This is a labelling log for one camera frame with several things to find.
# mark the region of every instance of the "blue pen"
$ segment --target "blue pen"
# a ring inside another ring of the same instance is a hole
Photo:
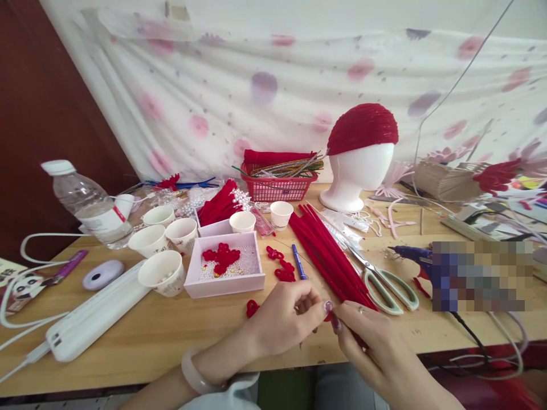
[[[304,268],[302,267],[302,262],[300,262],[300,256],[296,250],[296,245],[292,244],[292,251],[295,253],[296,265],[298,266],[298,272],[300,273],[300,279],[306,280],[308,277],[304,273]]]

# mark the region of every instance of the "woman's left hand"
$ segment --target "woman's left hand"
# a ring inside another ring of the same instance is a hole
[[[302,342],[331,308],[309,280],[279,282],[241,330],[256,357],[281,354]]]

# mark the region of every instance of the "white sleeve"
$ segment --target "white sleeve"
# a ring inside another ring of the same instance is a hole
[[[228,390],[196,397],[180,410],[260,410],[251,401],[248,388],[258,381],[259,373],[249,373],[234,377]]]

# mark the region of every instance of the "water bottle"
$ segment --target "water bottle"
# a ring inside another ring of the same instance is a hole
[[[127,246],[133,227],[99,184],[65,159],[44,162],[42,168],[53,177],[55,196],[91,234],[109,249]]]

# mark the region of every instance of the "bracelet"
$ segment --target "bracelet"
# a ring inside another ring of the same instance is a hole
[[[192,362],[192,357],[194,352],[187,351],[182,358],[182,374],[186,378],[186,381],[192,389],[198,392],[201,396],[209,393],[220,393],[226,390],[226,385],[214,386],[209,383],[205,378],[198,372],[195,368],[194,363]]]

